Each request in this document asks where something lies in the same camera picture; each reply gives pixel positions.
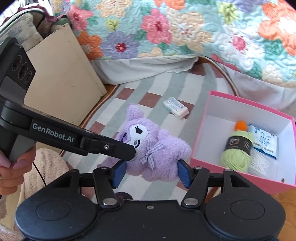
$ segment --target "wooden floor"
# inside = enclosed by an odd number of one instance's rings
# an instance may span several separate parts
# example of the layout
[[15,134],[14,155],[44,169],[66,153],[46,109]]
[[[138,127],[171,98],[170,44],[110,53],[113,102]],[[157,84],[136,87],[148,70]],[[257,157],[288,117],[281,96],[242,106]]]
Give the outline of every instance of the wooden floor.
[[296,188],[279,194],[272,195],[286,211],[286,222],[279,235],[280,241],[296,240]]

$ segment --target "purple plush toy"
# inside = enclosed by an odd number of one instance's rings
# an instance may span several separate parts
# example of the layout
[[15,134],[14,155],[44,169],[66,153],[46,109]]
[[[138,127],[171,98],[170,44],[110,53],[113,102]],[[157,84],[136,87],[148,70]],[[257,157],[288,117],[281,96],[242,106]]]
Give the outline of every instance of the purple plush toy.
[[[167,130],[144,118],[136,104],[127,109],[127,120],[115,138],[133,145],[134,159],[127,162],[129,175],[142,177],[147,181],[173,181],[178,177],[177,161],[190,157],[191,148],[183,140],[173,137]],[[100,166],[112,167],[119,159],[107,157]]]

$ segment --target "fingernail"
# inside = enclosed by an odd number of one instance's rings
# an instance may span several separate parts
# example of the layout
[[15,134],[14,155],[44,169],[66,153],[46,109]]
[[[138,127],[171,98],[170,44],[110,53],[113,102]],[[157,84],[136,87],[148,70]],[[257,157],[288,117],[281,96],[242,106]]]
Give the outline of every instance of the fingernail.
[[10,167],[11,162],[6,158],[6,156],[0,154],[0,166]]
[[28,165],[28,162],[26,160],[20,160],[13,166],[13,169],[21,169],[27,165]]

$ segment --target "striped rug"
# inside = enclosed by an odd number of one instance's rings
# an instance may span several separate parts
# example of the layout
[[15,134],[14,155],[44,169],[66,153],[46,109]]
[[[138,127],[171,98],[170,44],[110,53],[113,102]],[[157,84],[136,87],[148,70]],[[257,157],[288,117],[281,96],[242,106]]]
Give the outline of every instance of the striped rug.
[[[121,84],[114,95],[90,118],[86,129],[114,138],[126,118],[127,107],[130,103],[136,103],[144,112],[145,118],[154,121],[193,147],[210,90],[233,94],[221,73],[209,63],[196,64],[188,72],[165,72]],[[184,119],[177,119],[165,109],[163,101],[171,96],[189,109],[190,114]],[[63,158],[70,167],[85,173],[92,172],[106,156],[89,154],[84,157],[66,152]],[[186,193],[180,181],[150,183],[141,176],[129,175],[125,175],[115,190],[115,192],[122,191],[129,193],[134,200],[176,199],[179,202]],[[84,188],[83,194],[96,202],[93,188]]]

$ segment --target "blue gripper pad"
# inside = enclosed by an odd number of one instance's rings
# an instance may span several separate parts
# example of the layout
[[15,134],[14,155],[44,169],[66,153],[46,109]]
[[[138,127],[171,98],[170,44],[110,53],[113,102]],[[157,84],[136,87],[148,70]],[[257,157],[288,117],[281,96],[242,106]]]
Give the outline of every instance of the blue gripper pad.
[[193,173],[192,168],[185,161],[183,161],[183,160],[178,161],[179,178],[180,178],[180,181],[183,183],[184,187],[187,189],[190,188],[190,186],[193,182],[190,171],[192,171],[192,173]]
[[112,188],[116,189],[118,188],[121,180],[123,179],[124,175],[126,174],[126,161],[123,161],[115,170],[114,170],[114,176],[112,179]]

